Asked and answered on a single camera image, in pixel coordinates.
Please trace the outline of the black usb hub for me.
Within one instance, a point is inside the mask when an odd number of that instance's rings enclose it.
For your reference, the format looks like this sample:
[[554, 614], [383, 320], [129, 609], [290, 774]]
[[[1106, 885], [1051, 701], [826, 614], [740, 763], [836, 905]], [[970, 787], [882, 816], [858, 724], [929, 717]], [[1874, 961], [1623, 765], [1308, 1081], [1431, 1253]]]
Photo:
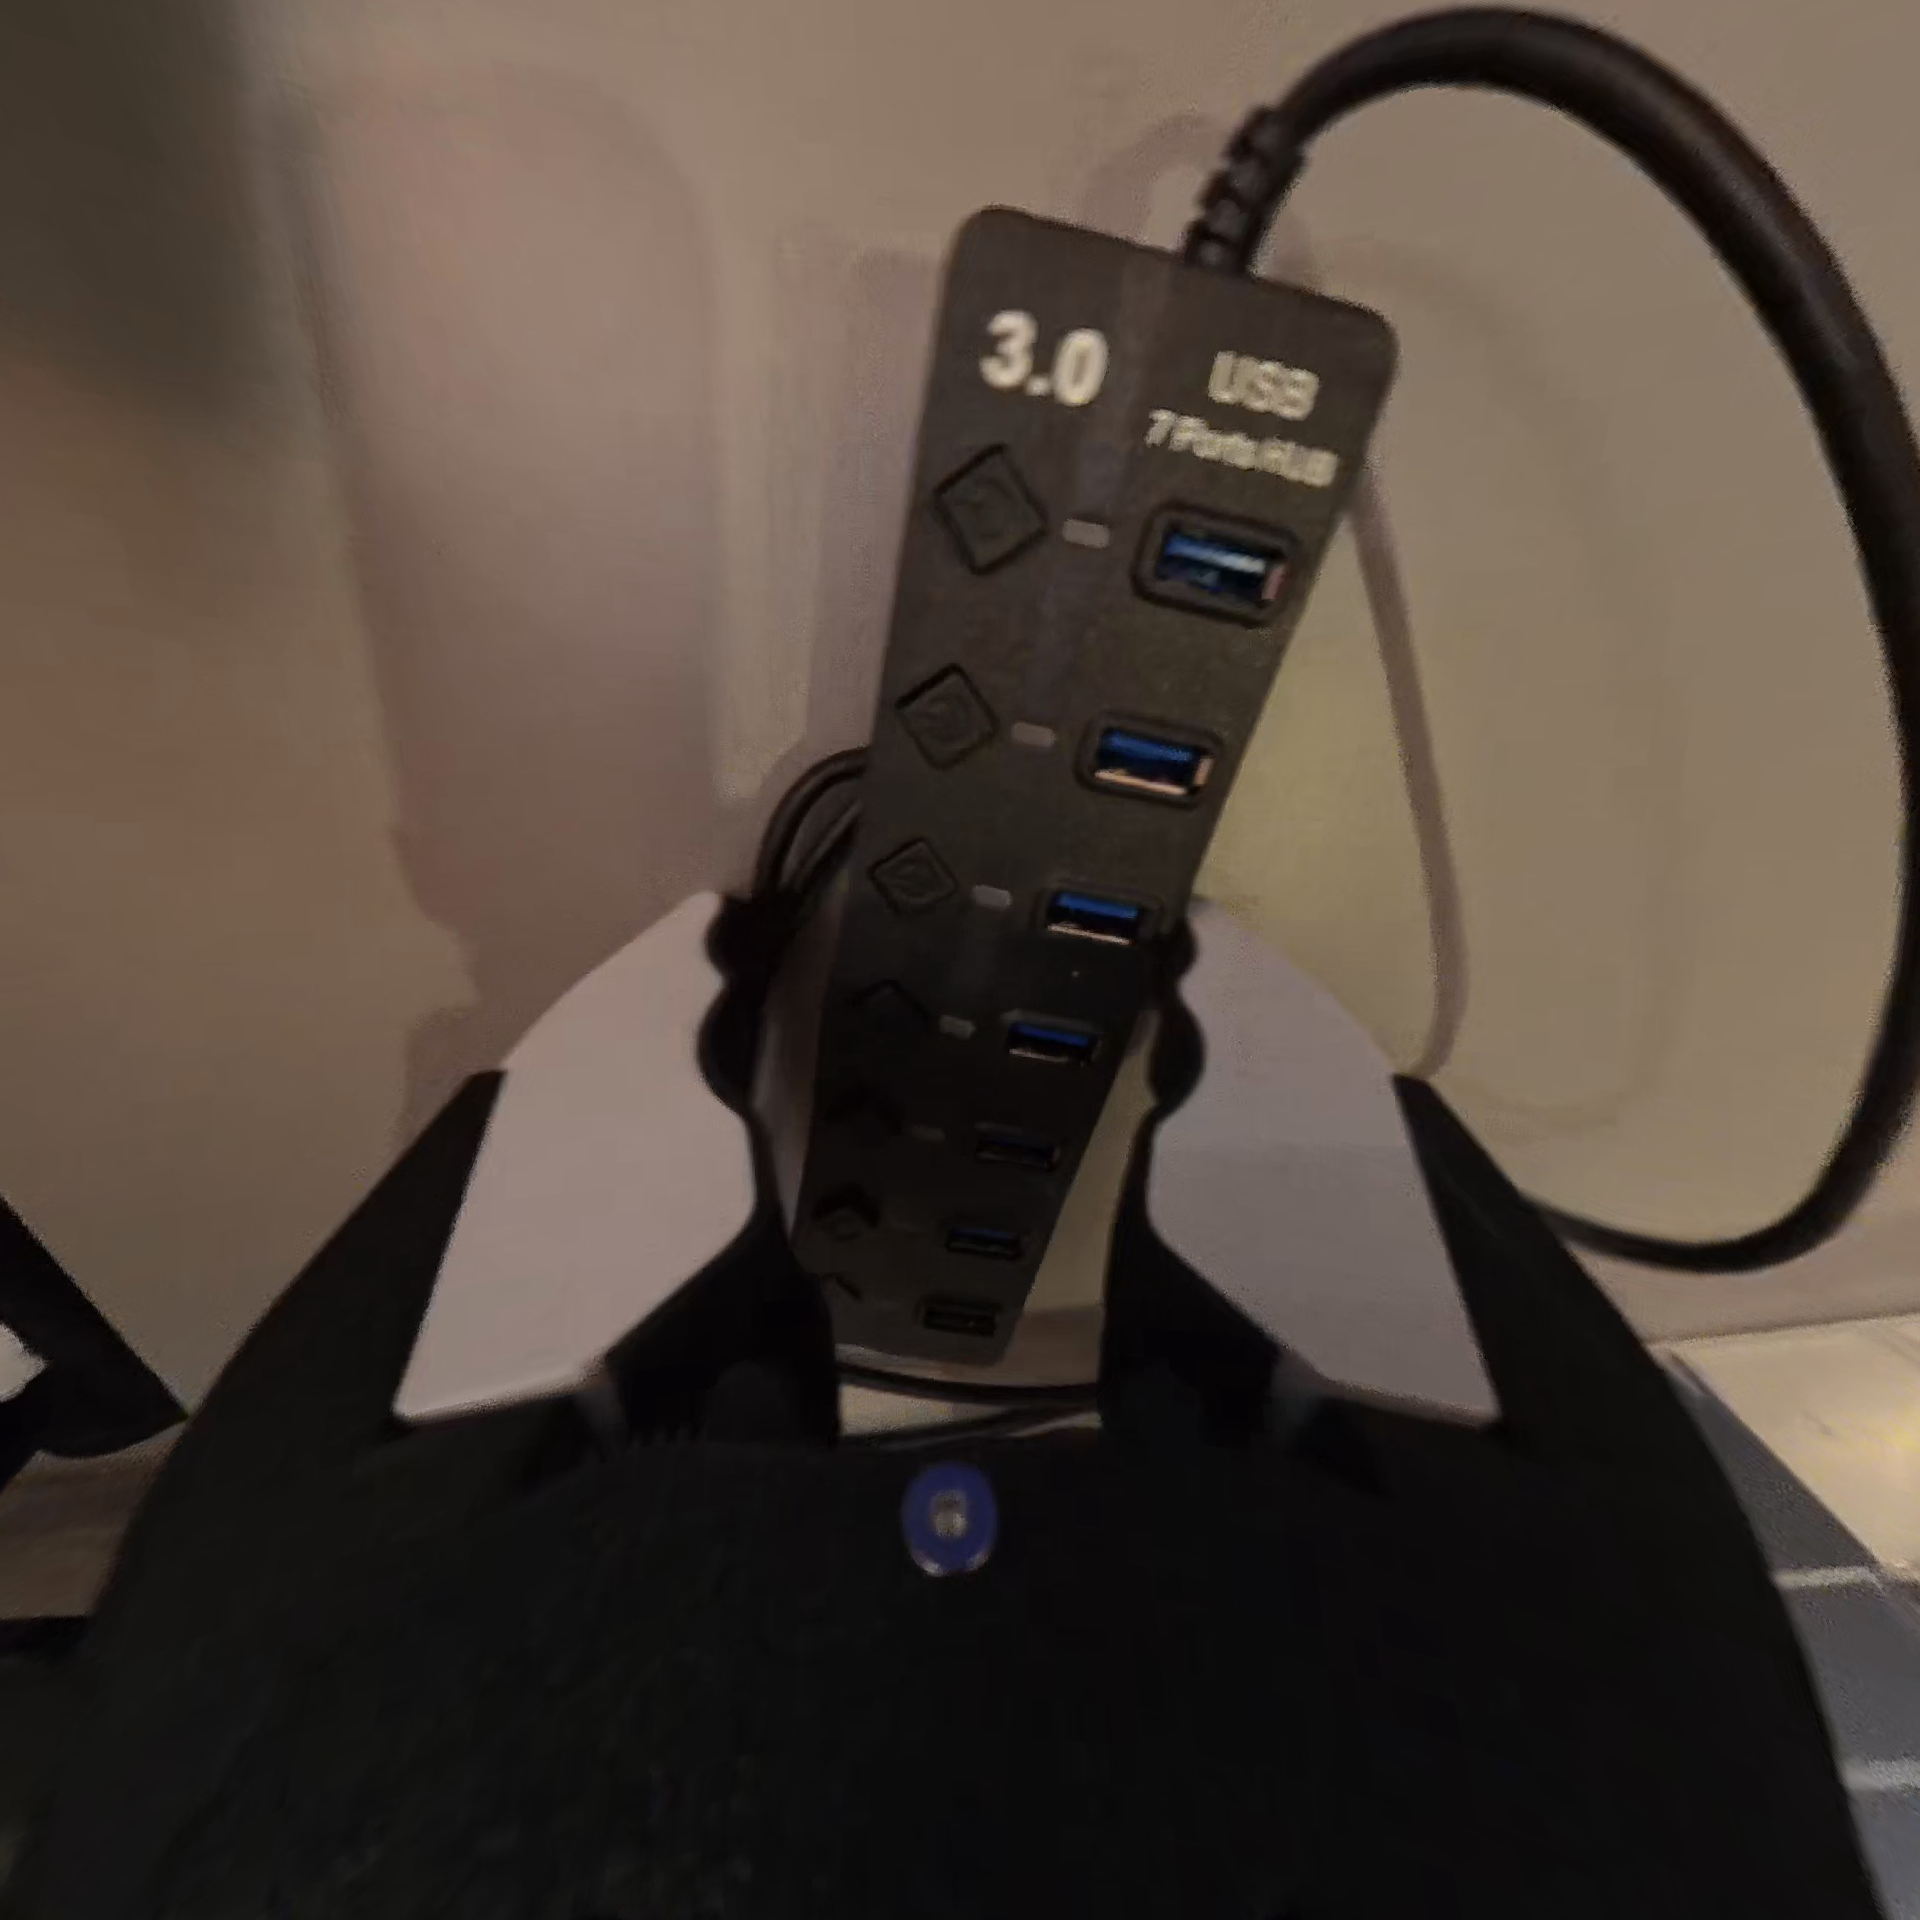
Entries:
[[1005, 1352], [1396, 371], [1362, 304], [954, 237], [794, 1214], [844, 1345]]

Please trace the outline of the grey desk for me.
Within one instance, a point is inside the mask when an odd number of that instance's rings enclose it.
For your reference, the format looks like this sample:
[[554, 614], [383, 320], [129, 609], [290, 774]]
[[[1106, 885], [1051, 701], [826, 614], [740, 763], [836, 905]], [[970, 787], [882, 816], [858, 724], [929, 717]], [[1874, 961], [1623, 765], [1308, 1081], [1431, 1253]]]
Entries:
[[[863, 739], [954, 229], [1168, 247], [1402, 4], [4, 4], [4, 1197], [195, 1400], [444, 1097]], [[1769, 1224], [1899, 784], [1689, 223], [1541, 108], [1315, 151], [1402, 367], [1205, 889], [1523, 1189]]]

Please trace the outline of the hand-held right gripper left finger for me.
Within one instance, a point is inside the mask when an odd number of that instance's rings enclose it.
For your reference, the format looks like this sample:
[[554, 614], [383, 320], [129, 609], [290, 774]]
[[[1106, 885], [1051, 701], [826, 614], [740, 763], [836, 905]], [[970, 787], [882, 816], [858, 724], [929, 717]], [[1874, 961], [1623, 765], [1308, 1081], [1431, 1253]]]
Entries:
[[440, 1424], [533, 1400], [631, 1419], [629, 1337], [681, 1340], [671, 1393], [777, 1345], [797, 1281], [761, 1205], [753, 1125], [714, 1091], [722, 999], [698, 891], [570, 987], [515, 1045], [393, 1415]]

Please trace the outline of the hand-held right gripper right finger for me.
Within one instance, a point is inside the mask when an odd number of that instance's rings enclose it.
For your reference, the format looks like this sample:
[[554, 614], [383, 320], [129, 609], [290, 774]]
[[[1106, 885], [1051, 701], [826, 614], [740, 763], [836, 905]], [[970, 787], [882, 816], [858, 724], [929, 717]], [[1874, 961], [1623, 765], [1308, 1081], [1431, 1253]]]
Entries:
[[1101, 1405], [1167, 1391], [1201, 1428], [1356, 1404], [1463, 1428], [1498, 1391], [1395, 1072], [1265, 935], [1195, 903], [1111, 1235]]

